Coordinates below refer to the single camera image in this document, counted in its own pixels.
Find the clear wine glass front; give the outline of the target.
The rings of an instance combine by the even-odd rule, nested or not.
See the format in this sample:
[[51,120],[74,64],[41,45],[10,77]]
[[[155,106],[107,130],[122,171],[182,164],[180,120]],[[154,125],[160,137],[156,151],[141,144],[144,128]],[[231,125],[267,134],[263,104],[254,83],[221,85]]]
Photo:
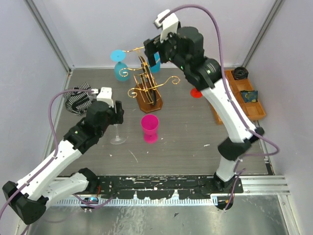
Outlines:
[[113,145],[123,144],[127,139],[120,137],[119,130],[118,130],[118,124],[115,124],[114,127],[115,127],[115,137],[113,139],[111,139],[111,144],[113,144]]

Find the pink wine glass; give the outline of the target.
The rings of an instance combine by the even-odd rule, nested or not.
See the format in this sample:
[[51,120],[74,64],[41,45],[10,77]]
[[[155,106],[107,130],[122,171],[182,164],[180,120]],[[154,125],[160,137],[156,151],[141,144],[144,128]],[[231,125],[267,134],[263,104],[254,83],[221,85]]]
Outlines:
[[147,114],[141,119],[140,124],[144,140],[149,144],[155,143],[158,140],[158,117],[152,114]]

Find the light blue wine glass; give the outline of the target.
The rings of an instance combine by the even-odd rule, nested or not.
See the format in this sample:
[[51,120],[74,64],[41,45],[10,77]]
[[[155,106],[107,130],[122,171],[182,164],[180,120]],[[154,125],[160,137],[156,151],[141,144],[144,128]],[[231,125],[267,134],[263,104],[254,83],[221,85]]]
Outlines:
[[116,62],[114,66],[115,78],[121,82],[127,81],[130,78],[129,70],[128,66],[123,62],[126,58],[126,52],[119,49],[114,50],[111,53],[110,58],[112,61]]

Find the striped black white cloth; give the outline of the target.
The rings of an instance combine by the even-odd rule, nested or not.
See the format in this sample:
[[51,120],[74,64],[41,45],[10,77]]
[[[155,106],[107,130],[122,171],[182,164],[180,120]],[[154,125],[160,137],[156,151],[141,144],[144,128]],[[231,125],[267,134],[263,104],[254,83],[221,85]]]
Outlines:
[[66,110],[78,116],[85,114],[92,104],[92,96],[86,92],[68,92],[63,97]]

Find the red wine glass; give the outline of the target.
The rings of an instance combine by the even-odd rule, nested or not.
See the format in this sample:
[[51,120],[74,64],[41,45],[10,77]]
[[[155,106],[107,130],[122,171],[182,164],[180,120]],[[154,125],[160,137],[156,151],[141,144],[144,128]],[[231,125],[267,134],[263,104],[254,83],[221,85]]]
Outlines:
[[193,88],[191,91],[190,91],[190,95],[193,97],[193,98],[201,98],[202,97],[202,93],[200,91],[198,91],[196,88]]

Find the wooden compartment tray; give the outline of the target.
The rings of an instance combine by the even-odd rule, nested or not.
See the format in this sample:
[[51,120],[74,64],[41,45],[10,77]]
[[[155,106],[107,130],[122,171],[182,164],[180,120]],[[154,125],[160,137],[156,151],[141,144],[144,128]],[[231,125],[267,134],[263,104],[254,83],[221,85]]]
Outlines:
[[254,90],[250,80],[248,78],[236,80],[233,76],[233,70],[226,70],[225,75],[231,91],[246,116],[251,121],[263,119],[266,112],[258,98],[258,91]]

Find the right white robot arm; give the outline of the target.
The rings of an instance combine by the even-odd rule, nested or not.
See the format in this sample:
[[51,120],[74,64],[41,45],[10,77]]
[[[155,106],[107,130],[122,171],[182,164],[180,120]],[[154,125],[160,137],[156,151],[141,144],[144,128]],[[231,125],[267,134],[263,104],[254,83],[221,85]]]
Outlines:
[[156,64],[156,53],[161,63],[173,63],[221,118],[228,137],[218,145],[221,160],[214,173],[214,186],[218,192],[227,192],[232,187],[239,158],[264,134],[263,128],[246,117],[228,81],[223,79],[225,73],[219,62],[204,55],[203,35],[195,27],[182,27],[170,32],[165,40],[158,35],[143,44],[150,65]]

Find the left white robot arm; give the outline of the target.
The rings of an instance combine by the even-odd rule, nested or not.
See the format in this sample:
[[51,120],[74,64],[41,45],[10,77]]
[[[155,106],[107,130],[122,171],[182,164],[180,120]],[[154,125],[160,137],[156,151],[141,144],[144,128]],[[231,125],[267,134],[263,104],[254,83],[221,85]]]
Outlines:
[[40,165],[19,181],[7,181],[3,185],[8,205],[24,224],[33,224],[50,206],[72,194],[97,191],[98,177],[88,168],[80,169],[66,180],[53,181],[69,164],[96,145],[110,125],[122,124],[123,121],[121,101],[114,105],[104,101],[93,102],[86,116],[69,129]]

